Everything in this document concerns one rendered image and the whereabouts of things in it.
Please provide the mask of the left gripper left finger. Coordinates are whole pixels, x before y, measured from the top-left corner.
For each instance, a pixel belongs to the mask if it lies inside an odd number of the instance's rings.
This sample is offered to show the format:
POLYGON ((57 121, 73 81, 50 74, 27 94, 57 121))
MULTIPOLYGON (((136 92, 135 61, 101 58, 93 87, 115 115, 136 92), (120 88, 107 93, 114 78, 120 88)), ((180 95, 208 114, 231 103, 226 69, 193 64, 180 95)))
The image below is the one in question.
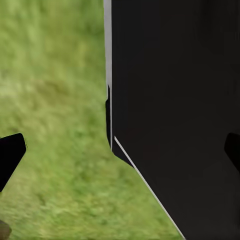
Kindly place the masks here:
POLYGON ((0 193, 26 153, 22 133, 0 138, 0 193))

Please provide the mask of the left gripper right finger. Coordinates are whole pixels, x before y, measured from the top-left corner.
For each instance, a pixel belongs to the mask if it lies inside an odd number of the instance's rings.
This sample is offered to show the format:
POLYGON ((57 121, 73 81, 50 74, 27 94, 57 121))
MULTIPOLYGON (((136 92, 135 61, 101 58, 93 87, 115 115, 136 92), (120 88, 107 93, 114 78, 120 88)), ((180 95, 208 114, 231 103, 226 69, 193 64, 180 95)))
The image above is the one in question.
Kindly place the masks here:
POLYGON ((225 141, 224 151, 240 173, 240 135, 229 133, 225 141))

